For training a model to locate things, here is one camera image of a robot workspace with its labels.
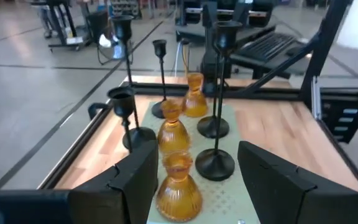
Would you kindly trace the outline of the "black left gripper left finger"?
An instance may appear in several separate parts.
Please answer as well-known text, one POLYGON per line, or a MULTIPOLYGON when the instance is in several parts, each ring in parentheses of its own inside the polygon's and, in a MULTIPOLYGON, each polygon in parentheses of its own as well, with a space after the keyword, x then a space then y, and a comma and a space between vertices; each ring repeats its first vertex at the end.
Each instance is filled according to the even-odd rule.
POLYGON ((149 141, 74 189, 0 190, 0 223, 146 223, 157 170, 149 141))

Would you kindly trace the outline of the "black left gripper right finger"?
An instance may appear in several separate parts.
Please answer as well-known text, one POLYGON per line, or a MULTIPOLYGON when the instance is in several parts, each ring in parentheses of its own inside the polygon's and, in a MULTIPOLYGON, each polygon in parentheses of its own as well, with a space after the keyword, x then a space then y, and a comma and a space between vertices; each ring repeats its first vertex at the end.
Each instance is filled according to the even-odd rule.
POLYGON ((358 192, 272 154, 239 143, 242 179, 261 223, 358 224, 358 192))

